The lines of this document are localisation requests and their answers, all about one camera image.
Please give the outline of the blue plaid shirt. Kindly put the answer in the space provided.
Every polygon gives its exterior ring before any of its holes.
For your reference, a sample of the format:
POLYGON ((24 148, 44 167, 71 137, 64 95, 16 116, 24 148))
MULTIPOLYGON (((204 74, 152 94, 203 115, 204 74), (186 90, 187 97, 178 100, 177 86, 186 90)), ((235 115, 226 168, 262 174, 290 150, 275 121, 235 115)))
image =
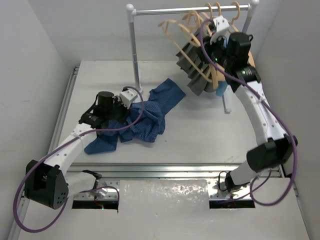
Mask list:
POLYGON ((148 100, 144 102, 142 116, 136 124, 121 131, 103 132, 93 142, 88 144, 84 152, 88 155, 113 152, 117 142, 121 143, 138 139, 146 143, 154 143, 158 135, 166 128, 165 116, 186 94, 171 79, 149 91, 148 100))

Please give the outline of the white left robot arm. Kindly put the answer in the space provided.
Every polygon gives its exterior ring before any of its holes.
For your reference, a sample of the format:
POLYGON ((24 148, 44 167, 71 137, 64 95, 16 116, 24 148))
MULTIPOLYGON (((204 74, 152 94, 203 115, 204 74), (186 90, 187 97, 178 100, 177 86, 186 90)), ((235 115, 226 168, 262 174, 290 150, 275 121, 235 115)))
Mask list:
POLYGON ((85 148, 108 128, 111 121, 125 122, 131 114, 131 104, 137 97, 138 94, 128 88, 119 95, 100 91, 70 135, 53 153, 42 163, 36 160, 28 163, 25 197, 56 210, 68 197, 94 189, 101 178, 100 174, 83 170, 74 176, 67 176, 67 171, 85 148))

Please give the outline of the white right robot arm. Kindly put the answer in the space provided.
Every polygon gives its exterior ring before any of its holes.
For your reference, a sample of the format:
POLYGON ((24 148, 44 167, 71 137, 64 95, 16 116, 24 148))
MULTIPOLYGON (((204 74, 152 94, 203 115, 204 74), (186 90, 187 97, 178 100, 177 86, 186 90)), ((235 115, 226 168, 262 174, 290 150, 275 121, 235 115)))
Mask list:
POLYGON ((228 172, 224 179, 230 193, 247 185, 266 169, 285 164, 298 144, 289 137, 280 121, 267 109, 261 77, 249 62, 252 35, 233 32, 228 41, 220 34, 206 37, 204 47, 210 59, 224 69, 225 81, 242 103, 253 127, 257 146, 246 153, 246 160, 228 172))

